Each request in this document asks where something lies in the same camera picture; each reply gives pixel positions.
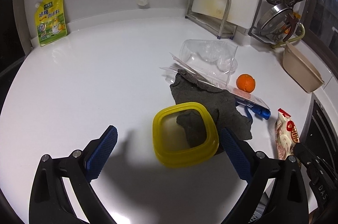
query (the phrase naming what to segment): green brand logo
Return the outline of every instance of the green brand logo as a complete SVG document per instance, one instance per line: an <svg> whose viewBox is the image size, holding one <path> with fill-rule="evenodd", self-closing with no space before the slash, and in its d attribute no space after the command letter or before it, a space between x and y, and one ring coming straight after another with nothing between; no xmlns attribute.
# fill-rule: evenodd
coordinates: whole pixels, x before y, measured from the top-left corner
<svg viewBox="0 0 338 224"><path fill-rule="evenodd" d="M52 7L52 6L53 6L53 2L49 2L48 4L45 4L45 5L43 6L43 9L46 10L46 9Z"/></svg>

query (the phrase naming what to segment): cartoon chicken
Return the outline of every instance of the cartoon chicken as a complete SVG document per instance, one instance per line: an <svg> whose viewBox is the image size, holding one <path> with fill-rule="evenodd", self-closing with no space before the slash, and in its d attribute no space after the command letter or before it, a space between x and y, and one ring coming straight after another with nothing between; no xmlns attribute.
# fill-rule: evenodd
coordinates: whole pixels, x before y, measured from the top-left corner
<svg viewBox="0 0 338 224"><path fill-rule="evenodd" d="M59 18L55 17L52 24L52 32L54 34L59 33L64 28L63 24L59 22Z"/></svg>

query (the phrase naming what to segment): yellow seasoning pouch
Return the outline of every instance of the yellow seasoning pouch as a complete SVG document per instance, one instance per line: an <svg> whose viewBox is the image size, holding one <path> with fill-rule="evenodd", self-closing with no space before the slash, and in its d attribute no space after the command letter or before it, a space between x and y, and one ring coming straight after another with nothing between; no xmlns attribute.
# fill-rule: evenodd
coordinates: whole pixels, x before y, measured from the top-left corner
<svg viewBox="0 0 338 224"><path fill-rule="evenodd" d="M35 13L40 46L67 35L63 0L43 0Z"/></svg>

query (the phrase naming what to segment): beige container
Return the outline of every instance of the beige container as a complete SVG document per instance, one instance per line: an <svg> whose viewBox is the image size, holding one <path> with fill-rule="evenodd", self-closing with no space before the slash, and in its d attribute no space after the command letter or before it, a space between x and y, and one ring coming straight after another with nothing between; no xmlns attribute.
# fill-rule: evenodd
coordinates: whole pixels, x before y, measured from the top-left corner
<svg viewBox="0 0 338 224"><path fill-rule="evenodd" d="M306 92L318 89L324 81L318 70L289 42L285 42L283 68Z"/></svg>

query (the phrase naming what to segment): metal screw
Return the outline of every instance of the metal screw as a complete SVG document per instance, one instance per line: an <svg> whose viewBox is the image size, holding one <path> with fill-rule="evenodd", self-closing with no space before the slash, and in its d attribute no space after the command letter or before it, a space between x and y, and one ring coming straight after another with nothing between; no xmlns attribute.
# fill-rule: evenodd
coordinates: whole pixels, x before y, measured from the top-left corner
<svg viewBox="0 0 338 224"><path fill-rule="evenodd" d="M256 152L256 156L262 159L265 157L265 154L263 152Z"/></svg>
<svg viewBox="0 0 338 224"><path fill-rule="evenodd" d="M41 157L41 161L46 162L49 159L49 155L45 154Z"/></svg>
<svg viewBox="0 0 338 224"><path fill-rule="evenodd" d="M80 150L73 151L73 156L75 158L79 157L80 155L81 155L81 151Z"/></svg>
<svg viewBox="0 0 338 224"><path fill-rule="evenodd" d="M292 156L292 155L289 156L289 160L291 162L296 162L296 158L294 156Z"/></svg>

